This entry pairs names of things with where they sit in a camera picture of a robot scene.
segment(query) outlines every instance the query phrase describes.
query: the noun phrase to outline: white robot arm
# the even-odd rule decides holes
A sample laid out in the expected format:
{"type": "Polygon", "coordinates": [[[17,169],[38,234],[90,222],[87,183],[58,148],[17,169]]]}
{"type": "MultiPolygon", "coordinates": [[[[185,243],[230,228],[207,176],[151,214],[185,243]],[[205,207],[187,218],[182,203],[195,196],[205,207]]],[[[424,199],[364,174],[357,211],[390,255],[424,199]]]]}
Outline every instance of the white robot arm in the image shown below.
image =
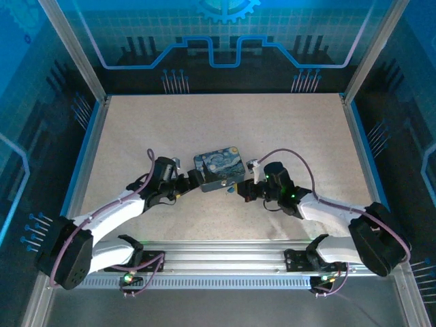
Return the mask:
{"type": "Polygon", "coordinates": [[[203,178],[197,170],[187,177],[177,174],[177,159],[159,157],[145,182],[138,178],[115,200],[95,212],[73,219],[53,219],[41,244],[35,265],[67,290],[75,288],[90,273],[114,265],[136,267],[143,261],[143,246],[127,235],[102,238],[129,219],[137,217],[161,199],[177,198],[199,187],[203,178]]]}
{"type": "Polygon", "coordinates": [[[383,205],[374,202],[363,207],[318,196],[310,171],[312,190],[295,186],[281,162],[272,162],[264,167],[263,181],[260,181],[260,164],[251,160],[247,165],[254,178],[235,185],[245,202],[258,198],[265,202],[277,201],[286,215],[319,221],[348,235],[318,236],[304,255],[297,252],[294,256],[290,254],[288,259],[293,262],[294,268],[312,266],[319,271],[333,262],[352,262],[364,264],[376,275],[387,276],[398,263],[409,257],[410,244],[400,225],[383,205]]]}
{"type": "MultiPolygon", "coordinates": [[[[162,198],[175,201],[204,182],[197,170],[190,170],[186,178],[178,175],[176,161],[157,158],[152,176],[148,176],[146,182],[141,181],[141,176],[97,212],[71,220],[54,219],[37,253],[38,269],[70,290],[97,270],[114,265],[138,266],[144,261],[143,246],[138,241],[126,235],[105,241],[102,238],[127,220],[160,204],[162,198]]],[[[234,186],[245,202],[258,198],[277,201],[287,215],[333,225],[349,235],[320,235],[305,253],[288,253],[294,271],[307,271],[308,267],[312,271],[323,271],[332,262],[354,262],[364,264],[379,276],[386,276],[405,256],[406,240],[401,236],[401,228],[381,204],[350,206],[319,197],[314,191],[295,186],[281,162],[265,166],[263,181],[260,181],[260,165],[252,168],[257,170],[255,179],[234,186]],[[379,228],[379,224],[369,221],[366,216],[377,217],[374,220],[383,221],[380,223],[384,228],[379,228]],[[401,236],[400,240],[392,237],[392,232],[388,231],[391,228],[396,231],[396,237],[401,236]]]]}

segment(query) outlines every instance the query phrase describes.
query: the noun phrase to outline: starry night box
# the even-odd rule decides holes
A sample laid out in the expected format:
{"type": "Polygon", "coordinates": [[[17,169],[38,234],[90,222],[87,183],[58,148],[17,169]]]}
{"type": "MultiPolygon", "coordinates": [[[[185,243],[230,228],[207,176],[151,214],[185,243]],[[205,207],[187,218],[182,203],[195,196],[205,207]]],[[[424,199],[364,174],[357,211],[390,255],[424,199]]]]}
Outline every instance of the starry night box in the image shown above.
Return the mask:
{"type": "Polygon", "coordinates": [[[203,192],[230,187],[244,181],[245,167],[235,146],[196,155],[193,162],[204,178],[203,192]]]}

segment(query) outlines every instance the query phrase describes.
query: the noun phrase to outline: beige fabric surface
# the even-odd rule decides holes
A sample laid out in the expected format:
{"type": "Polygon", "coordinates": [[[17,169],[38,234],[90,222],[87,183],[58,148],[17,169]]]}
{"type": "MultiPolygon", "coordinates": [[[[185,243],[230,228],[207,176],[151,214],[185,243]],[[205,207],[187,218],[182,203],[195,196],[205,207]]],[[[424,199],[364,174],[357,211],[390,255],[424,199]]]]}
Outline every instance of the beige fabric surface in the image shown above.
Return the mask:
{"type": "MultiPolygon", "coordinates": [[[[117,197],[148,172],[146,156],[178,157],[182,170],[194,155],[237,146],[243,161],[287,147],[299,152],[327,198],[370,204],[370,196],[337,94],[113,96],[99,142],[82,213],[117,197]]],[[[310,188],[305,167],[278,153],[296,185],[310,188]]],[[[175,206],[158,206],[117,228],[138,240],[262,240],[341,235],[331,226],[269,213],[225,189],[199,189],[175,206]]]]}

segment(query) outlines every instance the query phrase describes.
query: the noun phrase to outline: glass panel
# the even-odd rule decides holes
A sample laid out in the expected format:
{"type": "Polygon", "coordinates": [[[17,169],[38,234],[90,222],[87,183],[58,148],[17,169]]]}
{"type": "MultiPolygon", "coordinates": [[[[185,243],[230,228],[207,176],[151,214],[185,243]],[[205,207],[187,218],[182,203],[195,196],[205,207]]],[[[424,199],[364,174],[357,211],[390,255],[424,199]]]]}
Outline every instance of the glass panel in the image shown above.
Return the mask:
{"type": "Polygon", "coordinates": [[[49,223],[29,215],[59,216],[95,99],[37,1],[0,9],[0,325],[20,326],[49,223]]]}
{"type": "Polygon", "coordinates": [[[343,92],[390,2],[60,4],[106,92],[165,94],[343,92]]]}
{"type": "Polygon", "coordinates": [[[356,105],[392,212],[412,258],[436,260],[436,7],[411,0],[356,105]]]}

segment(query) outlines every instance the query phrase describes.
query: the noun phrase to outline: metal floor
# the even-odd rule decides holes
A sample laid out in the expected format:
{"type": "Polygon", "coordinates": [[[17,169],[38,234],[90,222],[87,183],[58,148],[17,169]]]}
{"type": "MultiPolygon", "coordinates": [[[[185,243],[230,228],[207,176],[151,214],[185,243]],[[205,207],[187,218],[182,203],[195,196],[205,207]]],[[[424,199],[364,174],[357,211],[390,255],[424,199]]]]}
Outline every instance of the metal floor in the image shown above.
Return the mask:
{"type": "MultiPolygon", "coordinates": [[[[356,277],[341,294],[383,327],[406,326],[393,282],[356,277]]],[[[307,290],[149,290],[123,298],[110,290],[56,291],[47,327],[370,327],[352,303],[307,290]]]]}

